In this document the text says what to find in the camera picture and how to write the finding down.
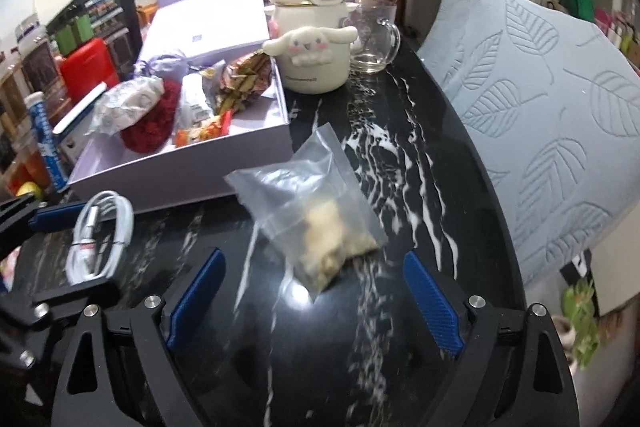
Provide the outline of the white bread print snack bag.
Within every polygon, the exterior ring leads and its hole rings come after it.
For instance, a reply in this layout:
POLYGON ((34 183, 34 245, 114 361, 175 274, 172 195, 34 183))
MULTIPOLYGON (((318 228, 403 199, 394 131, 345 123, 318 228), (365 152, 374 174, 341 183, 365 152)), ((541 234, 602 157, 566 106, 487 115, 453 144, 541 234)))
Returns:
POLYGON ((163 80, 136 77, 119 83, 96 101, 88 135, 114 135, 137 124, 164 95, 163 80))

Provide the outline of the red knitted yarn ball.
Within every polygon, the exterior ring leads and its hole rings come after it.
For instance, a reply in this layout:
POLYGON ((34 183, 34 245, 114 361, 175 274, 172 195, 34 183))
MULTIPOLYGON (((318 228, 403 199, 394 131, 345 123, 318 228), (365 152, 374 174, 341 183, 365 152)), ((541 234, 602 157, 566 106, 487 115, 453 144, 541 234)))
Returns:
POLYGON ((181 83, 164 80, 164 94, 160 101, 137 124, 120 132, 122 142, 134 153, 151 154, 169 139, 180 100, 181 83))

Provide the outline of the clear zip bag with snacks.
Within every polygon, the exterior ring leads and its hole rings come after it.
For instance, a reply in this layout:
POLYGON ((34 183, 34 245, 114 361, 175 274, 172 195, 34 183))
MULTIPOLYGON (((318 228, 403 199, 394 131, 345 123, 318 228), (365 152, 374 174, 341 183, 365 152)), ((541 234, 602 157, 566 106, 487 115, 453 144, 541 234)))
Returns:
POLYGON ((388 242, 330 124, 314 130, 289 161, 235 170, 226 182, 310 298, 348 260, 388 242))

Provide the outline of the red gold candy packet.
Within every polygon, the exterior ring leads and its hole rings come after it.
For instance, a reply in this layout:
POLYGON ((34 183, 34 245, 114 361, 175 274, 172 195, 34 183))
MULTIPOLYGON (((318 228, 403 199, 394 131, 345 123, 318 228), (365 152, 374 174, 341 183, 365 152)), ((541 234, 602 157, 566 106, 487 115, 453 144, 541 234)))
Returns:
POLYGON ((178 129, 174 135, 175 147, 205 142, 226 136, 231 127, 233 112, 227 110, 221 115, 205 119, 190 129, 178 129))

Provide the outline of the purple embroidered sachet pouch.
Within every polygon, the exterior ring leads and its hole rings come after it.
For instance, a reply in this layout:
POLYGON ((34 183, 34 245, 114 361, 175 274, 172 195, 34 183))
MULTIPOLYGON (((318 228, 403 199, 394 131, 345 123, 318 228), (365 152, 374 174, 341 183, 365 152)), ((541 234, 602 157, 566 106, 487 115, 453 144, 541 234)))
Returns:
POLYGON ((160 54, 134 64, 134 77, 157 77, 163 80, 181 81, 189 74, 191 66, 181 54, 160 54))

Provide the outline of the silver foil snack packet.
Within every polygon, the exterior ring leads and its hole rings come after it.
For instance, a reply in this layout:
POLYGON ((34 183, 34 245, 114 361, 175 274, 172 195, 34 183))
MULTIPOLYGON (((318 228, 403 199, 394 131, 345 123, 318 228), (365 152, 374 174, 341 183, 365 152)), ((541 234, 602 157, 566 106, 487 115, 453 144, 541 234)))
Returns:
POLYGON ((190 72, 181 81, 177 128, 190 129, 194 124, 216 114, 216 96, 226 62, 221 60, 198 72, 190 72))

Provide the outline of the green gold cereal packet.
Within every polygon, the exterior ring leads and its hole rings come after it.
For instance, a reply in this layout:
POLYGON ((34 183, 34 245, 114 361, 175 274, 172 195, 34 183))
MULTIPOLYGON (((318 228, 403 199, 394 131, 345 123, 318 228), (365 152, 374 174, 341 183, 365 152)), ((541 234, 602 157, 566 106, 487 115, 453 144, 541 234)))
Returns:
POLYGON ((243 112, 271 86, 271 57, 263 50, 246 54, 222 71, 215 98, 215 113, 243 112))

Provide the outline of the blue white tablet tube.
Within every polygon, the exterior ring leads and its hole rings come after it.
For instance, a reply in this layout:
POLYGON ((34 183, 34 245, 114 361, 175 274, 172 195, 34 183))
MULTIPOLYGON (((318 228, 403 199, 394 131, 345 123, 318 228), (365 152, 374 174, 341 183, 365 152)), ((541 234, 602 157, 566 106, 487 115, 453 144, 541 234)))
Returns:
POLYGON ((55 191, 63 192, 68 185, 68 176, 53 139, 50 121, 44 108, 43 93, 36 91, 27 95, 24 103, 32 120, 32 133, 55 191))

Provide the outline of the red plastic container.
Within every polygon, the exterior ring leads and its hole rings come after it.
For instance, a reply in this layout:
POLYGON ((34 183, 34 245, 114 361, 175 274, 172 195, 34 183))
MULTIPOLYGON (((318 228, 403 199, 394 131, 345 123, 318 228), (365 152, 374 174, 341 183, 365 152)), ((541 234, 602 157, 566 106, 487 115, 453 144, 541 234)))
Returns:
POLYGON ((64 57, 60 71, 67 94, 74 104, 79 103, 101 82, 107 88, 113 88, 119 83, 110 51, 100 38, 92 38, 64 57))

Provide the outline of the black menu stand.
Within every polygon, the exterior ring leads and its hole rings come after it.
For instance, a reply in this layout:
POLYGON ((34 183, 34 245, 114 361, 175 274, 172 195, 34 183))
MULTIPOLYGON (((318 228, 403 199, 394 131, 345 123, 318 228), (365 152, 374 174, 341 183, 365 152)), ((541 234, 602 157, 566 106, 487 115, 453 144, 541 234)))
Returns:
POLYGON ((120 80, 134 72, 142 48, 142 35, 134 0, 73 0, 47 24, 56 37, 75 18, 85 17, 93 35, 102 39, 120 80))

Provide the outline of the lavender gift box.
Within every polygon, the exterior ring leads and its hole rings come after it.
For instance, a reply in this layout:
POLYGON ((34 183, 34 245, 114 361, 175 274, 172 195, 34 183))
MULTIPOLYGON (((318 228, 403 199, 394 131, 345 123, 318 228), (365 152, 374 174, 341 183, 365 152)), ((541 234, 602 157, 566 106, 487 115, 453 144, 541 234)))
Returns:
MULTIPOLYGON (((171 72, 182 83, 171 129, 200 129, 222 92, 224 66, 257 51, 268 38, 262 0, 158 0, 140 60, 175 57, 171 72)), ((220 138, 176 145, 168 138, 149 154, 129 150, 122 138, 93 135, 80 155, 70 188, 83 200, 113 190, 145 212, 231 194, 224 181, 236 169, 286 161, 292 156, 282 83, 276 64, 260 93, 233 115, 220 138)))

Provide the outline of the clear glass mug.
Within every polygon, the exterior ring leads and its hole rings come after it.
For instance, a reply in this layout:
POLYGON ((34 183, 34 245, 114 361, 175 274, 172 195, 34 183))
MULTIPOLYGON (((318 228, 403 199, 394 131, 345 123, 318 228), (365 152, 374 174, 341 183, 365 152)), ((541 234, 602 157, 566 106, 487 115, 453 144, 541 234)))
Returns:
POLYGON ((350 69, 363 74, 382 72, 400 48, 401 35, 395 24, 397 5, 388 0, 356 0, 350 23, 358 29, 352 45, 350 69))

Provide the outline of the cream cartoon dog kettle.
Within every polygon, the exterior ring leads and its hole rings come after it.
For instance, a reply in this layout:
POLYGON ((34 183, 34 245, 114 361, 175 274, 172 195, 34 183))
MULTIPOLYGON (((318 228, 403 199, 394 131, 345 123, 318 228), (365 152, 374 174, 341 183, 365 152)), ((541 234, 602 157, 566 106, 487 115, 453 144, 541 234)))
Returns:
POLYGON ((301 94, 342 87, 358 30, 347 23, 348 0, 270 0, 270 34, 262 45, 278 65, 283 86, 301 94))

